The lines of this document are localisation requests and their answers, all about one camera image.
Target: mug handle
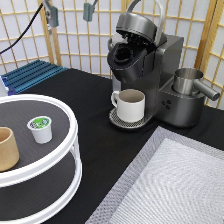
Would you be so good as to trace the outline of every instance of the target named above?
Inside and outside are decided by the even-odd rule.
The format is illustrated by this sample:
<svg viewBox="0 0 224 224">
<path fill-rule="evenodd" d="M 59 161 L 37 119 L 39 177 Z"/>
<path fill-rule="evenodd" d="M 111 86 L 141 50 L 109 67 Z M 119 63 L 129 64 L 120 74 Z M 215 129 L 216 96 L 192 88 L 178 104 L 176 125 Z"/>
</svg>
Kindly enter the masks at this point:
<svg viewBox="0 0 224 224">
<path fill-rule="evenodd" d="M 116 108 L 117 108 L 117 103 L 115 102 L 115 99 L 118 98 L 119 93 L 120 93 L 119 91 L 114 91 L 111 95 L 111 102 Z"/>
</svg>

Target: coffee maker lid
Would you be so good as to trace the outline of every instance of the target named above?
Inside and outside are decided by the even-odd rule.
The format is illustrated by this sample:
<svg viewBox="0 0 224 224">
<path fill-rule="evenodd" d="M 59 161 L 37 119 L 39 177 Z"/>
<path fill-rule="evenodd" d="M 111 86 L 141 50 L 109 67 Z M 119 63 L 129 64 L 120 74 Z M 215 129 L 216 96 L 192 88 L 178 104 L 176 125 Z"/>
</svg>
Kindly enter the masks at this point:
<svg viewBox="0 0 224 224">
<path fill-rule="evenodd" d="M 134 33 L 150 42 L 154 42 L 157 26 L 144 16 L 125 12 L 120 15 L 116 30 L 122 35 L 124 33 Z"/>
<path fill-rule="evenodd" d="M 126 33 L 137 34 L 151 43 L 154 43 L 154 45 L 158 47 L 167 41 L 166 35 L 162 32 L 165 20 L 164 8 L 159 0 L 155 0 L 160 10 L 160 22 L 159 26 L 157 27 L 148 18 L 132 13 L 132 10 L 139 1 L 141 0 L 134 0 L 129 5 L 127 12 L 120 15 L 116 31 L 123 36 Z"/>
</svg>

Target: power cord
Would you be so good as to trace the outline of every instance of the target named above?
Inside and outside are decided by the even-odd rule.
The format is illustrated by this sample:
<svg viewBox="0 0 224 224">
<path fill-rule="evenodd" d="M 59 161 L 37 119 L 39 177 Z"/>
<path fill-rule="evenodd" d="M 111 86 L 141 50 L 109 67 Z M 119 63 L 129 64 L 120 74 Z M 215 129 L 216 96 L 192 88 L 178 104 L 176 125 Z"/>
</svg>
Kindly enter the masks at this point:
<svg viewBox="0 0 224 224">
<path fill-rule="evenodd" d="M 11 49 L 12 47 L 14 47 L 24 36 L 24 34 L 28 31 L 28 29 L 30 28 L 30 26 L 32 25 L 34 19 L 36 18 L 37 14 L 40 12 L 40 10 L 42 9 L 43 4 L 41 3 L 39 8 L 37 9 L 37 11 L 35 12 L 35 14 L 33 15 L 33 18 L 31 19 L 29 25 L 27 26 L 27 28 L 25 29 L 25 31 L 20 35 L 20 37 L 12 44 L 10 45 L 8 48 L 6 48 L 5 50 L 0 52 L 0 55 L 3 54 L 4 52 L 8 51 L 9 49 Z"/>
</svg>

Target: cup lid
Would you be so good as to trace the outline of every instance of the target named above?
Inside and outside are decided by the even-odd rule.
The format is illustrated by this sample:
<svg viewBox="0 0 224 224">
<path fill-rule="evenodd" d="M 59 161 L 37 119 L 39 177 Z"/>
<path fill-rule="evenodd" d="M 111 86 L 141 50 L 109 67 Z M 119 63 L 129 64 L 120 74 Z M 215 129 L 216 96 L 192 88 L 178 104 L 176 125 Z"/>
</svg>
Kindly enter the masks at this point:
<svg viewBox="0 0 224 224">
<path fill-rule="evenodd" d="M 43 130 L 51 124 L 51 118 L 47 116 L 39 116 L 31 119 L 27 127 L 31 130 Z"/>
</svg>

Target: coffee pod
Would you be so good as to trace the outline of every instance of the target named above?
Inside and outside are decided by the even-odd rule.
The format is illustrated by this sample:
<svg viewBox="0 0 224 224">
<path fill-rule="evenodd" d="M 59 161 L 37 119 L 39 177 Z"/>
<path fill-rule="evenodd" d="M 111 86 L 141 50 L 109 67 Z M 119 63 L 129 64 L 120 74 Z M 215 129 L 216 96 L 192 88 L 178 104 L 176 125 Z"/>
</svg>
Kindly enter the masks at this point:
<svg viewBox="0 0 224 224">
<path fill-rule="evenodd" d="M 19 151 L 13 131 L 0 127 L 0 172 L 12 168 L 18 160 Z"/>
<path fill-rule="evenodd" d="M 44 144 L 52 139 L 51 122 L 47 116 L 35 117 L 28 122 L 27 127 L 37 143 Z"/>
</svg>

